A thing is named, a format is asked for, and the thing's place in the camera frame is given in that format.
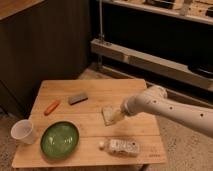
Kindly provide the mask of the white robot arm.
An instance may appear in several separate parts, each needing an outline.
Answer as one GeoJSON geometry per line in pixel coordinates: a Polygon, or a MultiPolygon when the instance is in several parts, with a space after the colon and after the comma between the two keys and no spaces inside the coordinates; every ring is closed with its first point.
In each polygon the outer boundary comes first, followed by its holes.
{"type": "Polygon", "coordinates": [[[213,109],[170,100],[165,88],[151,86],[125,99],[112,114],[114,122],[141,112],[159,115],[213,138],[213,109]]]}

